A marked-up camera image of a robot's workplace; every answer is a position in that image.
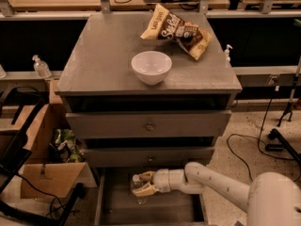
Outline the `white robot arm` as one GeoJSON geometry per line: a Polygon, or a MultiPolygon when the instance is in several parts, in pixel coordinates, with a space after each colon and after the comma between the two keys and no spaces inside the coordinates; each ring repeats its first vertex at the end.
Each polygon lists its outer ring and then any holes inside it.
{"type": "Polygon", "coordinates": [[[133,182],[132,192],[137,197],[172,190],[199,194],[207,186],[246,212],[246,226],[301,226],[301,189],[276,172],[265,172],[247,185],[198,162],[189,162],[182,169],[136,174],[133,182]]]}

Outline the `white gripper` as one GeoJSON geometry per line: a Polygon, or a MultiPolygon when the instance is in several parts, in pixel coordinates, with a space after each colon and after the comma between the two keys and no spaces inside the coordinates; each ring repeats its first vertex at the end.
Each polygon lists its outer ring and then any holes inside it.
{"type": "Polygon", "coordinates": [[[159,169],[156,172],[146,171],[138,175],[145,183],[134,195],[137,197],[151,196],[156,192],[167,193],[171,190],[182,190],[185,185],[185,175],[182,169],[159,169]]]}

